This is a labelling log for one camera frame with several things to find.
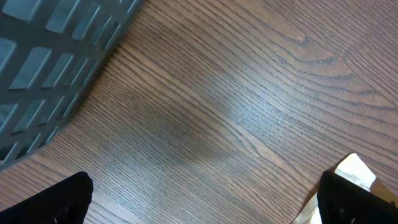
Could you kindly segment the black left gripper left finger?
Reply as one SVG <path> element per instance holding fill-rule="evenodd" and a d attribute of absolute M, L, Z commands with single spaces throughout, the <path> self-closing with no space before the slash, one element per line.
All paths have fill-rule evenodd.
<path fill-rule="evenodd" d="M 92 179 L 86 172 L 78 172 L 1 211 L 1 224 L 82 224 L 92 193 Z"/>

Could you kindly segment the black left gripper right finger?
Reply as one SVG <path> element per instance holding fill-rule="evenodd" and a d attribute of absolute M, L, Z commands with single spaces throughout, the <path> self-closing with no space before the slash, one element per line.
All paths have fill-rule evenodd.
<path fill-rule="evenodd" d="M 325 171 L 318 186 L 323 224 L 397 224 L 397 208 L 354 183 Z"/>

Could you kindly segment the brown snack bag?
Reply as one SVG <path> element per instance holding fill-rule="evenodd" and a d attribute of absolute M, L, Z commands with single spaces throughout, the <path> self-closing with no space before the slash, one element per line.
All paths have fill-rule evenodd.
<path fill-rule="evenodd" d="M 334 169 L 326 171 L 331 171 L 343 177 L 386 202 L 393 204 L 397 208 L 397 195 L 389 190 L 381 180 L 377 178 L 357 154 L 352 153 L 347 155 Z M 323 224 L 318 208 L 317 193 L 318 187 L 315 195 L 307 202 L 301 212 L 293 220 L 294 223 Z"/>

